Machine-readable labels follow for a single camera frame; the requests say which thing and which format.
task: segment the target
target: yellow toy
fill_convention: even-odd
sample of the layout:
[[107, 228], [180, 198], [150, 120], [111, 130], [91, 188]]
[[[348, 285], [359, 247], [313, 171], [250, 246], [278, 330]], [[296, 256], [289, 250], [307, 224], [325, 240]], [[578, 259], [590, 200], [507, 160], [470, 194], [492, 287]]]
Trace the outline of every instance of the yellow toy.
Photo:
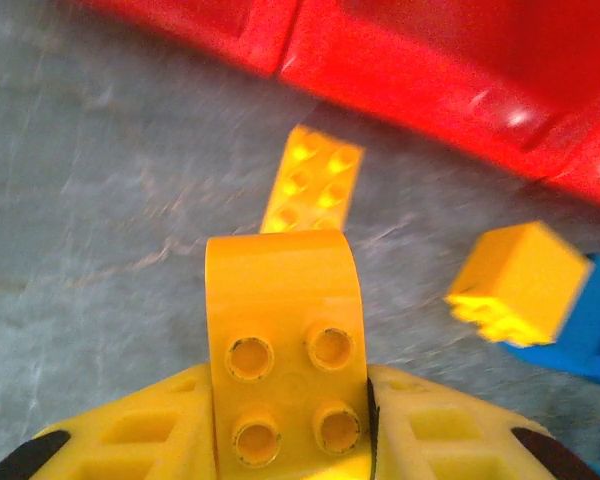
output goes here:
[[205, 283], [221, 477], [370, 478], [362, 300], [344, 236], [213, 238]]
[[356, 145], [294, 128], [260, 233], [342, 230], [363, 154]]
[[210, 364], [48, 427], [0, 480], [599, 479], [524, 417], [367, 369], [340, 232], [212, 239], [206, 282]]
[[478, 239], [446, 301], [487, 340], [548, 344], [591, 271], [588, 259], [541, 222], [500, 228]]

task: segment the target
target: rectangular hole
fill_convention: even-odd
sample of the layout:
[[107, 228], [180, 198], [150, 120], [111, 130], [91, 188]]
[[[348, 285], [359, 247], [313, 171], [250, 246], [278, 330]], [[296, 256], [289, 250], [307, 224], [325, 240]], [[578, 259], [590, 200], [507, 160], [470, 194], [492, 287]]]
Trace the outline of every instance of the rectangular hole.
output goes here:
[[409, 422], [418, 440], [464, 440], [480, 438], [480, 429], [469, 413], [458, 407], [439, 405], [409, 410]]
[[132, 413], [118, 420], [102, 441], [105, 444], [166, 442], [177, 418], [173, 412]]
[[436, 480], [516, 480], [504, 462], [491, 455], [445, 455], [430, 458]]
[[600, 0], [344, 0], [383, 28], [508, 77], [556, 109], [600, 92]]
[[143, 480], [149, 474], [147, 460], [103, 459], [90, 461], [80, 469], [79, 480]]

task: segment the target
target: plastic toy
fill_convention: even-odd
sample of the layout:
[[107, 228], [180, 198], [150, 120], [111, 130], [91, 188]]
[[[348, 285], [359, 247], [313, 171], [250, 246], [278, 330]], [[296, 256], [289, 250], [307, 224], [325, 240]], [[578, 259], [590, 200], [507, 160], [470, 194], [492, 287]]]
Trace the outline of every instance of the plastic toy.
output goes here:
[[363, 154], [356, 145], [294, 128], [260, 233], [342, 230]]
[[205, 283], [221, 477], [370, 478], [362, 300], [344, 236], [213, 238]]
[[600, 204], [600, 0], [75, 0]]
[[446, 301], [489, 341], [552, 343], [591, 269], [541, 222], [500, 228], [478, 239]]
[[210, 365], [45, 429], [0, 480], [600, 480], [520, 415], [390, 367], [365, 374], [340, 232], [213, 239], [206, 281]]
[[600, 383], [600, 255], [590, 256], [595, 268], [556, 342], [509, 352], [529, 363], [586, 377]]

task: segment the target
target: red toy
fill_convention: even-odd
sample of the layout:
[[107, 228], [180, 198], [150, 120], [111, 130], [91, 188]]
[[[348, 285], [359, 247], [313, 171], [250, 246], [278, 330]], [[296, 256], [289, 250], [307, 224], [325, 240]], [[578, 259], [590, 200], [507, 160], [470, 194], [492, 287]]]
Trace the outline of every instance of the red toy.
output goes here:
[[600, 204], [600, 0], [78, 0]]

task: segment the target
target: lego stud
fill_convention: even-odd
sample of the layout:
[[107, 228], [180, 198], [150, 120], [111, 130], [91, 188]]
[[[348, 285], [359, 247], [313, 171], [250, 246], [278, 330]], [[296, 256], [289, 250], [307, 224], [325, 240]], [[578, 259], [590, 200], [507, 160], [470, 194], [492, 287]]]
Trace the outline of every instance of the lego stud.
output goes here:
[[331, 183], [320, 194], [318, 205], [322, 208], [333, 208], [342, 203], [345, 198], [347, 198], [347, 189], [339, 183]]
[[273, 367], [273, 351], [257, 337], [241, 338], [228, 351], [227, 369], [238, 380], [254, 382], [264, 378]]
[[306, 345], [311, 363], [327, 372], [346, 367], [353, 358], [353, 338], [340, 328], [314, 326]]
[[280, 450], [280, 432], [266, 412], [242, 417], [233, 430], [233, 449], [237, 459], [248, 467], [264, 467]]
[[311, 175], [307, 170], [298, 169], [293, 171], [286, 182], [282, 186], [282, 190], [285, 194], [292, 197], [302, 193], [309, 186], [311, 182]]
[[293, 159], [298, 162], [304, 162], [305, 160], [310, 159], [318, 152], [320, 141], [321, 138], [319, 134], [308, 133], [291, 152]]
[[293, 208], [282, 208], [271, 219], [273, 232], [286, 232], [298, 224], [298, 212]]
[[333, 402], [319, 408], [313, 417], [313, 434], [318, 446], [327, 453], [343, 455], [360, 439], [360, 420], [344, 402]]
[[349, 170], [358, 162], [359, 157], [360, 153], [357, 149], [352, 147], [341, 147], [331, 155], [331, 158], [329, 159], [329, 170], [335, 174]]

